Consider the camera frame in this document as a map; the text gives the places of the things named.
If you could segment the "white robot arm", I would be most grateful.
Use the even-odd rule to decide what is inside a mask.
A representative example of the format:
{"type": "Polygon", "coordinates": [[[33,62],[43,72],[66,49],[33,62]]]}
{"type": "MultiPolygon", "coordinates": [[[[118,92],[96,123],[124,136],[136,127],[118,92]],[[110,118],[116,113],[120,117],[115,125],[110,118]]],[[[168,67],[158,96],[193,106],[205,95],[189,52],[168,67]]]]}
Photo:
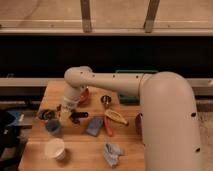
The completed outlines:
{"type": "Polygon", "coordinates": [[[82,88],[93,86],[140,99],[146,171],[202,171],[195,95],[174,72],[94,73],[72,67],[64,74],[62,106],[77,107],[82,88]]]}

